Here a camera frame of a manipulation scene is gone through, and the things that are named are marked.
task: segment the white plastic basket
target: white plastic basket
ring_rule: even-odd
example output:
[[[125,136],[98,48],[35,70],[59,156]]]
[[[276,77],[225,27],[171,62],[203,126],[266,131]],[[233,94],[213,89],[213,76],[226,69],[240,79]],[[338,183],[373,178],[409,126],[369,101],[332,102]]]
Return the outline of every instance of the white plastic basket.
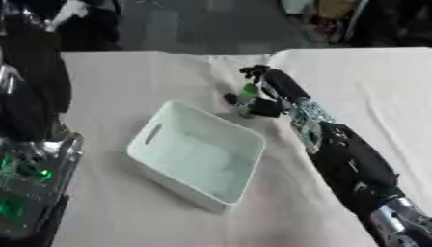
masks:
[[[259,134],[170,101],[130,143],[127,153],[157,183],[214,212],[241,199],[265,147]]]

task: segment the white cloth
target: white cloth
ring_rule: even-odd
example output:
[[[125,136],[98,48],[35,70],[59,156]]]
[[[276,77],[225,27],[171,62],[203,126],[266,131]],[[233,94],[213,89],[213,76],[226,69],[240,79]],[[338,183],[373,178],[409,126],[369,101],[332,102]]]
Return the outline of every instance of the white cloth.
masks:
[[[269,63],[295,78],[401,174],[432,214],[432,52],[429,49],[293,50],[274,56],[155,52],[66,54],[73,85],[67,115],[85,156],[56,247],[375,246],[307,159],[288,119],[242,120],[222,101],[237,72]],[[266,151],[243,201],[215,215],[140,175],[125,149],[163,102],[179,99],[263,134]]]

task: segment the floor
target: floor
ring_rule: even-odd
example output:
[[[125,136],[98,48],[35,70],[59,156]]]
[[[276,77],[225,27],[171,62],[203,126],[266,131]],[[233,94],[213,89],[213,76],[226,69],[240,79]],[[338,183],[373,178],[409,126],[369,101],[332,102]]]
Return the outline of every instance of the floor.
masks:
[[[122,0],[124,50],[262,54],[322,47],[278,0]]]

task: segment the green led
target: green led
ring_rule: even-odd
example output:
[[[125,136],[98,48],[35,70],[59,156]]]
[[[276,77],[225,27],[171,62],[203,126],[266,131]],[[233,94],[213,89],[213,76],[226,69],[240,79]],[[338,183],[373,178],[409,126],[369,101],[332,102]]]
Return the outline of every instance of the green led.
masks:
[[[42,181],[45,181],[47,179],[50,179],[52,177],[52,173],[49,170],[43,170],[40,172],[40,174],[42,175]]]

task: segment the green light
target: green light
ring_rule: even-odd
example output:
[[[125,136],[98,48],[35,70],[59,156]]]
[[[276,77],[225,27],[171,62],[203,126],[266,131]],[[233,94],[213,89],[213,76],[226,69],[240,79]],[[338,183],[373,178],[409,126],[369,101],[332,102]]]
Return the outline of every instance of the green light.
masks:
[[[9,220],[17,220],[24,214],[24,206],[20,202],[0,201],[0,216]]]
[[[43,170],[40,172],[40,174],[42,175],[42,181],[45,181],[47,179],[50,179],[52,177],[52,173],[49,170]]]
[[[5,155],[5,157],[2,160],[1,168],[4,168],[9,163],[9,157]]]

